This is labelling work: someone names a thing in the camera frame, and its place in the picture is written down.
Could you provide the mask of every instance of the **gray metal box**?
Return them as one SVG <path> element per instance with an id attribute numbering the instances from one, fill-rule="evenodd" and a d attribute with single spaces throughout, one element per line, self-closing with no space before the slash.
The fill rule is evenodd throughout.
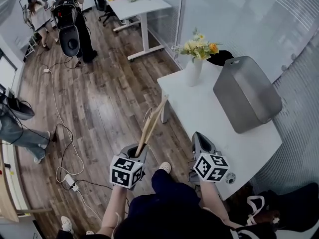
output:
<path id="1" fill-rule="evenodd" d="M 267 76 L 248 56 L 225 62 L 214 93 L 237 133 L 269 122 L 283 107 Z"/>

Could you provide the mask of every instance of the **white desk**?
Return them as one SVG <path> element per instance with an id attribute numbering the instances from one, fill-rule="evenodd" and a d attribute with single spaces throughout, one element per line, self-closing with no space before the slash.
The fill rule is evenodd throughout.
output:
<path id="1" fill-rule="evenodd" d="M 144 50 L 134 55 L 128 56 L 128 60 L 133 61 L 137 57 L 154 52 L 156 50 L 164 49 L 163 45 L 159 45 L 154 48 L 149 47 L 147 13 L 156 10 L 171 8 L 170 4 L 164 2 L 163 0 L 137 0 L 136 2 L 129 2 L 128 0 L 106 1 L 115 12 L 119 20 L 126 20 L 130 17 L 139 15 L 140 21 L 129 23 L 129 21 L 126 20 L 126 24 L 124 26 L 114 29 L 114 31 L 116 32 L 141 22 Z"/>
<path id="2" fill-rule="evenodd" d="M 169 95 L 168 101 L 188 137 L 191 139 L 196 131 L 202 133 L 227 157 L 236 180 L 233 184 L 227 184 L 225 179 L 216 183 L 225 200 L 266 164 L 282 140 L 272 121 L 242 134 L 234 131 L 213 91 L 221 69 L 205 61 L 200 82 L 194 87 L 186 85 L 184 70 L 159 78 L 158 83 L 162 96 Z M 167 121 L 167 113 L 166 105 L 161 118 L 163 123 Z"/>

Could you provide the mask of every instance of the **power strip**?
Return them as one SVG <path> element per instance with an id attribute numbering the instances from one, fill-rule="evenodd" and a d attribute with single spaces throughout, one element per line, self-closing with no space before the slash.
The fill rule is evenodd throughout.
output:
<path id="1" fill-rule="evenodd" d="M 79 190 L 78 185 L 76 185 L 76 183 L 73 180 L 73 178 L 71 177 L 71 175 L 69 175 L 69 174 L 65 175 L 64 181 L 66 181 L 70 185 L 70 187 L 72 187 L 74 192 Z"/>

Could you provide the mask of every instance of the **white vase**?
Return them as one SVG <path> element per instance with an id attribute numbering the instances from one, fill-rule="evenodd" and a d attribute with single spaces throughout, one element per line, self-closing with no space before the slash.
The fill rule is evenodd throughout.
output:
<path id="1" fill-rule="evenodd" d="M 203 66 L 203 60 L 195 58 L 191 59 L 186 68 L 184 69 L 185 81 L 189 87 L 193 87 L 198 83 L 201 68 Z"/>

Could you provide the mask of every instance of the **window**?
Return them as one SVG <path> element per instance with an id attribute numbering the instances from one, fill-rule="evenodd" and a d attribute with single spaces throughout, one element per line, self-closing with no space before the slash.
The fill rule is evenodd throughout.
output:
<path id="1" fill-rule="evenodd" d="M 0 92 L 12 88 L 16 67 L 0 49 Z"/>

